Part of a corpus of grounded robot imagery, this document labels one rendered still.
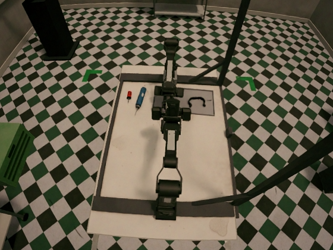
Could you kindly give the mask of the blue cylindrical tool body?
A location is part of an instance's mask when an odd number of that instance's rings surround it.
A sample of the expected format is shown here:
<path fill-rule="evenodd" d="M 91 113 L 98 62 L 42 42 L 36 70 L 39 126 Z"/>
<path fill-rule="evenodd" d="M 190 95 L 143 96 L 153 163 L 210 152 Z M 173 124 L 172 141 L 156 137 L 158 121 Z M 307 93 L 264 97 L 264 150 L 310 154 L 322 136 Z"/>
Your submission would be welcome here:
<path fill-rule="evenodd" d="M 136 111 L 141 107 L 145 93 L 146 93 L 146 88 L 142 87 L 136 101 Z"/>

